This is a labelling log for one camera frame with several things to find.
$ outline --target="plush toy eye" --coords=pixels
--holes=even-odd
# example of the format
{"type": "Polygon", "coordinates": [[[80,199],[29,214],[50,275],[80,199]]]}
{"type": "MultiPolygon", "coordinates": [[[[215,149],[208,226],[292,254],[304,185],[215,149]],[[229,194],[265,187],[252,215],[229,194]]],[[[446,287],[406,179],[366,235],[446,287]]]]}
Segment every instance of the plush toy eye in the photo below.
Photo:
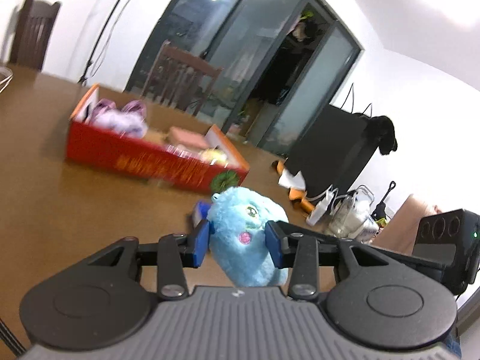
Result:
{"type": "Polygon", "coordinates": [[[248,216],[251,216],[252,218],[256,218],[258,216],[258,211],[255,207],[247,206],[246,210],[247,210],[248,216]]]}

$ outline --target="wooden chair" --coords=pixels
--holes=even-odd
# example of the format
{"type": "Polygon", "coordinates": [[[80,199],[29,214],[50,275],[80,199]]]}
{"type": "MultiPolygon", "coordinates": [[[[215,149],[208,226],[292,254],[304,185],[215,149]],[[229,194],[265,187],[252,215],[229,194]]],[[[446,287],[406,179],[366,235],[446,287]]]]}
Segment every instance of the wooden chair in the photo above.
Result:
{"type": "Polygon", "coordinates": [[[18,15],[10,63],[42,70],[53,24],[61,3],[25,0],[18,15]]]}
{"type": "Polygon", "coordinates": [[[170,46],[166,40],[148,73],[142,96],[153,92],[154,101],[174,104],[182,111],[195,104],[195,116],[212,92],[221,72],[221,68],[216,69],[203,59],[170,46]]]}

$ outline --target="ceiling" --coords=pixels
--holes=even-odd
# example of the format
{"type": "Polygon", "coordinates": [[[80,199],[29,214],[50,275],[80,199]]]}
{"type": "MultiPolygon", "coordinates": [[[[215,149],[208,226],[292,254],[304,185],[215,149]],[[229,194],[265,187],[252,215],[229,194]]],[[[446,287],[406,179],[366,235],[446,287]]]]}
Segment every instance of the ceiling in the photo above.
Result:
{"type": "Polygon", "coordinates": [[[480,0],[356,0],[386,49],[480,90],[480,0]]]}

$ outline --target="stuffed animal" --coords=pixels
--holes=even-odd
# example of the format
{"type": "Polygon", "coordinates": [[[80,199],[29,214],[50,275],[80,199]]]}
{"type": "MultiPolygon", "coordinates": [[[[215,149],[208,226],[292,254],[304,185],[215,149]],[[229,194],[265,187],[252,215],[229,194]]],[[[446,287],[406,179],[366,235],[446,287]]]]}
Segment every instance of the stuffed animal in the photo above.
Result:
{"type": "Polygon", "coordinates": [[[212,196],[207,219],[211,225],[210,250],[237,287],[282,285],[288,269],[273,265],[265,245],[269,220],[288,222],[282,207],[252,190],[231,187],[212,196]]]}

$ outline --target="red box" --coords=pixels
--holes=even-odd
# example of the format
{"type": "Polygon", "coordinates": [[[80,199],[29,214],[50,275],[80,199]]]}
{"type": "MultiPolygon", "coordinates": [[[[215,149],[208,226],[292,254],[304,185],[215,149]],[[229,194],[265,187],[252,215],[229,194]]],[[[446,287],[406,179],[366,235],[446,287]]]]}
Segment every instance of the red box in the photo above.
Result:
{"type": "Polygon", "coordinates": [[[89,125],[91,112],[102,98],[113,100],[121,109],[138,97],[98,84],[90,88],[71,114],[66,158],[144,179],[163,179],[181,188],[206,193],[222,192],[239,185],[248,174],[248,163],[216,125],[209,126],[173,108],[146,101],[145,121],[149,128],[168,131],[176,126],[205,135],[212,147],[218,146],[227,154],[229,163],[226,166],[181,157],[169,152],[166,145],[122,137],[89,125]]]}

